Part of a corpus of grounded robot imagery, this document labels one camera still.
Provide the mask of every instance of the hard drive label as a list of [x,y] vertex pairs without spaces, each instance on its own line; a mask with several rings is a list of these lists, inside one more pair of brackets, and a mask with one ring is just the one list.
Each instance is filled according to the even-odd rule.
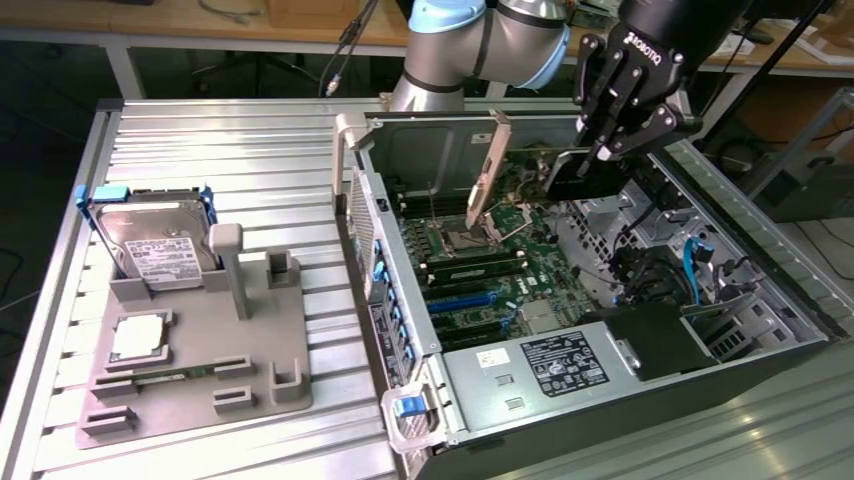
[[134,265],[148,284],[198,280],[202,267],[190,238],[159,238],[124,242]]
[[526,342],[522,344],[522,352],[539,388],[549,397],[558,397],[609,382],[609,376],[582,332]]

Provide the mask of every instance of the blue cable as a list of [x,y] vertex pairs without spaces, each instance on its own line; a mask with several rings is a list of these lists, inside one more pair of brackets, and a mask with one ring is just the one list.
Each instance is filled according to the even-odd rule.
[[700,305],[700,285],[697,284],[697,277],[694,276],[694,247],[697,245],[702,245],[700,238],[689,237],[685,242],[685,249],[682,250],[682,266],[685,268],[685,275],[689,277],[689,283],[692,284],[694,304]]

